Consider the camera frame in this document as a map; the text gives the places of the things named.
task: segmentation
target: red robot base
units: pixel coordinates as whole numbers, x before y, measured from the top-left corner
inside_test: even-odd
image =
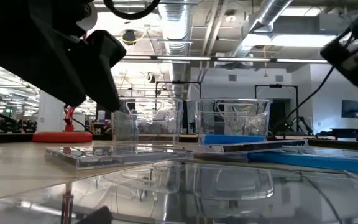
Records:
[[[92,142],[92,134],[89,132],[74,132],[73,114],[74,108],[64,106],[65,131],[39,131],[33,134],[33,142]]]

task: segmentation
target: blue plastic base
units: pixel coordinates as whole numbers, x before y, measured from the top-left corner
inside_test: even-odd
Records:
[[[262,142],[265,136],[231,136],[223,134],[205,134],[201,144],[236,144],[246,142]]]
[[[346,170],[358,173],[358,159],[344,157],[297,155],[279,152],[253,152],[248,154],[248,160],[251,162],[272,162],[294,166]]]

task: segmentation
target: white wall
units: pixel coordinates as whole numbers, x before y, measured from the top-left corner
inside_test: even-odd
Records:
[[[330,65],[310,65],[313,91],[320,85]],[[337,70],[334,70],[325,85],[312,98],[313,124],[316,131],[330,128],[358,128],[358,120],[341,118],[342,100],[357,100],[358,88]]]
[[[191,69],[192,80],[196,80],[198,76],[198,68]],[[229,82],[228,75],[237,75],[236,82]],[[254,98],[255,85],[269,85],[276,84],[275,76],[283,75],[284,82],[282,85],[291,85],[291,73],[287,73],[285,69],[268,69],[268,77],[264,77],[265,70],[260,69],[255,71],[253,69],[208,69],[201,92],[203,98]],[[259,99],[295,99],[295,91],[287,88],[273,89],[268,87],[258,87],[257,97]],[[190,94],[190,97],[198,97],[198,93]]]
[[[64,103],[48,93],[40,92],[37,131],[62,131],[65,129]]]
[[[305,65],[292,73],[292,83],[298,86],[299,103],[312,92],[310,69],[310,65]],[[313,122],[313,104],[311,100],[299,108],[299,115],[303,116],[308,122]]]

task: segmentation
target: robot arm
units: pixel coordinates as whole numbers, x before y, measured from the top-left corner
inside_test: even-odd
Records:
[[[96,14],[92,1],[1,0],[0,66],[70,106],[88,95],[116,111],[119,97],[110,69],[126,50],[105,30],[82,38],[86,30],[81,21]],[[139,19],[159,0],[135,14],[118,12],[111,0],[105,2],[118,16]]]

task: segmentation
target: vent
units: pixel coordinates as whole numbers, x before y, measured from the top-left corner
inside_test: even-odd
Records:
[[[229,82],[236,82],[237,81],[237,75],[229,75]]]
[[[284,76],[283,75],[276,75],[276,82],[284,82]]]

